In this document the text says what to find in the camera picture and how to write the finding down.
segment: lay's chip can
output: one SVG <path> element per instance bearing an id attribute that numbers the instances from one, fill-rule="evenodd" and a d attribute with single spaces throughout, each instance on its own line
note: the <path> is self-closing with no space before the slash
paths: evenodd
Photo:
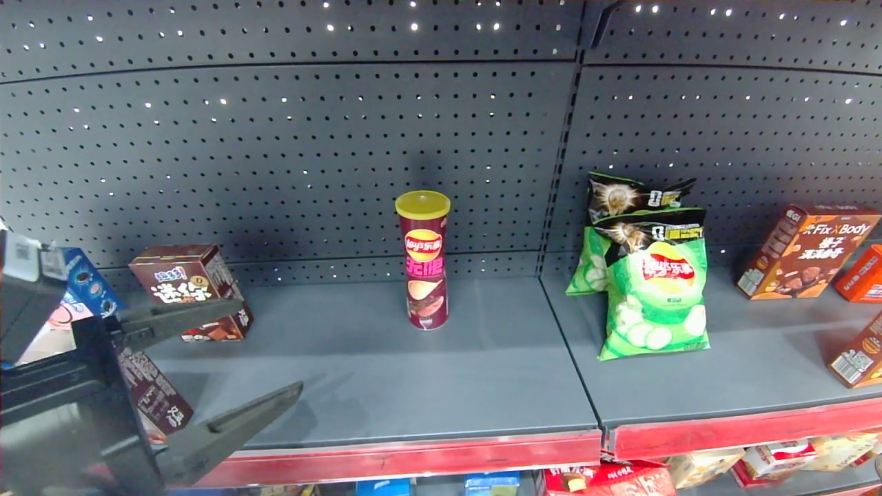
<path id="1" fill-rule="evenodd" d="M 395 200 L 404 238 L 407 313 L 422 330 L 447 321 L 444 244 L 450 199 L 439 192 L 406 192 Z"/>

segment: chip bag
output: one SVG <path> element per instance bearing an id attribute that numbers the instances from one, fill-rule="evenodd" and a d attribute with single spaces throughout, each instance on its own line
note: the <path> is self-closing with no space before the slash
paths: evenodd
<path id="1" fill-rule="evenodd" d="M 702 208 L 626 214 L 595 225 L 607 238 L 609 313 L 600 359 L 709 348 Z"/>
<path id="2" fill-rule="evenodd" d="M 591 183 L 588 215 L 579 266 L 566 289 L 566 294 L 570 296 L 606 290 L 608 280 L 604 257 L 610 241 L 594 230 L 596 222 L 613 215 L 680 207 L 680 198 L 689 193 L 695 184 L 695 179 L 690 179 L 663 190 L 653 190 L 640 181 L 597 172 L 588 173 L 588 180 Z"/>

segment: pegboard back panel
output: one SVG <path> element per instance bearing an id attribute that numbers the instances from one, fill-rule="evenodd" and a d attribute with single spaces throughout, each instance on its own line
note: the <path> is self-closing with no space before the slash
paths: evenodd
<path id="1" fill-rule="evenodd" d="M 445 259 L 447 277 L 533 277 L 536 252 L 453 254 Z M 241 262 L 230 272 L 245 286 L 288 286 L 337 282 L 404 281 L 404 257 Z M 117 291 L 143 290 L 129 268 L 101 271 Z"/>
<path id="2" fill-rule="evenodd" d="M 586 67 L 549 251 L 581 248 L 592 170 L 648 184 L 696 177 L 684 203 L 708 209 L 714 249 L 761 243 L 789 202 L 882 209 L 880 109 L 882 80 L 868 76 Z"/>
<path id="3" fill-rule="evenodd" d="M 882 73 L 882 1 L 625 2 L 587 64 L 751 65 Z"/>
<path id="4" fill-rule="evenodd" d="M 452 199 L 447 250 L 542 241 L 572 64 L 223 67 L 0 87 L 4 218 L 124 267 L 396 255 L 393 201 Z"/>
<path id="5" fill-rule="evenodd" d="M 572 60 L 575 0 L 0 4 L 0 81 L 216 64 Z"/>

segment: store shelf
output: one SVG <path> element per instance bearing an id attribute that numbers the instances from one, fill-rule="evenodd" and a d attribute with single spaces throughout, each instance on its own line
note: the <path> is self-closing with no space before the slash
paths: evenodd
<path id="1" fill-rule="evenodd" d="M 599 362 L 606 297 L 567 297 L 542 278 L 602 426 L 624 459 L 756 445 L 882 425 L 882 387 L 849 390 L 824 367 L 882 305 L 749 301 L 724 268 L 705 290 L 711 349 Z"/>
<path id="2" fill-rule="evenodd" d="M 731 473 L 677 496 L 852 496 L 880 484 L 872 463 L 839 472 L 800 471 L 781 485 L 742 489 Z"/>
<path id="3" fill-rule="evenodd" d="M 596 418 L 539 280 L 449 284 L 451 318 L 435 332 L 407 321 L 403 282 L 255 287 L 243 342 L 149 349 L 195 420 L 305 382 L 200 485 L 596 462 Z"/>

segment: gray metal shelf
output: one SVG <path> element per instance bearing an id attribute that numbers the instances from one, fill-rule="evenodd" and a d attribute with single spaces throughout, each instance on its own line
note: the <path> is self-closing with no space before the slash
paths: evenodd
<path id="1" fill-rule="evenodd" d="M 781 485 L 742 489 L 732 474 L 723 474 L 707 484 L 679 491 L 678 496 L 827 496 L 873 487 L 879 476 L 872 463 L 839 472 L 800 471 Z"/>
<path id="2" fill-rule="evenodd" d="M 606 297 L 568 297 L 569 274 L 542 282 L 605 427 L 731 417 L 879 398 L 882 386 L 847 389 L 824 367 L 836 347 L 882 310 L 849 304 L 833 289 L 819 298 L 749 301 L 724 267 L 712 268 L 705 298 L 711 349 L 599 362 Z"/>
<path id="3" fill-rule="evenodd" d="M 169 340 L 156 364 L 209 417 L 295 380 L 250 449 L 572 432 L 596 418 L 535 278 L 452 280 L 440 330 L 409 324 L 404 282 L 245 288 L 243 342 Z"/>

